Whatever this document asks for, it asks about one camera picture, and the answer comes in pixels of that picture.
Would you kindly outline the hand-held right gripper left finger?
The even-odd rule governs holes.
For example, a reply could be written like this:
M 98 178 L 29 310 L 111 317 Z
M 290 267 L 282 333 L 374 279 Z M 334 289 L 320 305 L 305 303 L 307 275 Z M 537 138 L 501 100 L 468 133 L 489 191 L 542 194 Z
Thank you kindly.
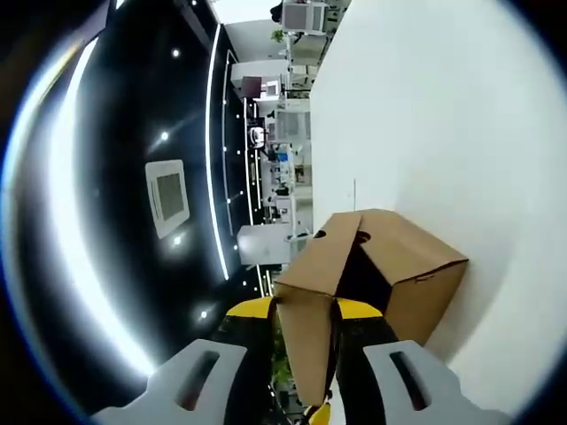
M 92 415 L 95 424 L 259 424 L 269 409 L 274 350 L 271 297 L 230 308 L 208 339 L 197 339 L 149 377 L 141 396 Z

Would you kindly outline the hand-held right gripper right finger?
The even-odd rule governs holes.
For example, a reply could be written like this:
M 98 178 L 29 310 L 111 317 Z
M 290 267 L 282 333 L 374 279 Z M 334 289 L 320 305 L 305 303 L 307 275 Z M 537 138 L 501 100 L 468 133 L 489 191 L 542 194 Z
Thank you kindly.
M 335 301 L 336 377 L 348 424 L 508 424 L 462 394 L 456 374 L 420 344 L 400 341 L 372 305 Z

